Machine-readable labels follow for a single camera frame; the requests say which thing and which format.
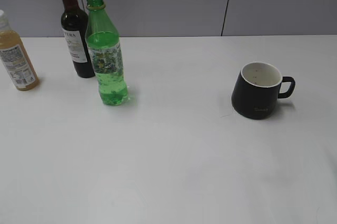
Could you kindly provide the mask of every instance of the beverage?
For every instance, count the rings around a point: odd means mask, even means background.
[[[27,91],[38,85],[38,77],[21,38],[11,29],[8,18],[2,10],[0,10],[0,60],[19,91]]]
[[[119,105],[127,98],[120,36],[105,11],[103,0],[87,0],[89,23],[86,41],[98,90],[104,104]]]
[[[95,75],[85,42],[88,15],[80,9],[77,0],[62,0],[64,13],[61,25],[77,75],[83,78]]]

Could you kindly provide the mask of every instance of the orange liquid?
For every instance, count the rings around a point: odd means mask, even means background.
[[[19,88],[18,86],[15,86],[19,91],[28,91],[31,90],[32,88],[36,87],[39,83],[39,79],[35,73],[35,70],[33,68],[33,65],[27,55],[26,49],[24,47],[24,45],[22,44],[21,38],[18,35],[17,32],[13,31],[13,30],[7,30],[7,31],[0,31],[0,49],[6,49],[6,48],[10,48],[13,47],[15,45],[19,45],[22,49],[22,52],[27,60],[27,63],[29,64],[32,73],[35,76],[35,81],[29,85],[26,85],[26,87],[24,88]]]

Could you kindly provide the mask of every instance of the white bottle cap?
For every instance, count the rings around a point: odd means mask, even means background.
[[[9,28],[9,22],[6,13],[0,9],[0,30],[7,30]]]

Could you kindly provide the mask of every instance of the mug handle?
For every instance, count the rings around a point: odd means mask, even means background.
[[[289,98],[290,95],[293,93],[294,89],[295,89],[295,80],[294,78],[292,78],[291,76],[284,76],[282,79],[282,83],[288,83],[290,82],[290,87],[289,89],[284,92],[284,93],[279,93],[278,98],[279,99],[286,99]]]

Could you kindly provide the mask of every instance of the glass bottle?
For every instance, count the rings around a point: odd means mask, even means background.
[[[64,13],[61,25],[77,75],[83,78],[93,77],[95,73],[85,42],[88,15],[80,9],[77,0],[62,1]]]

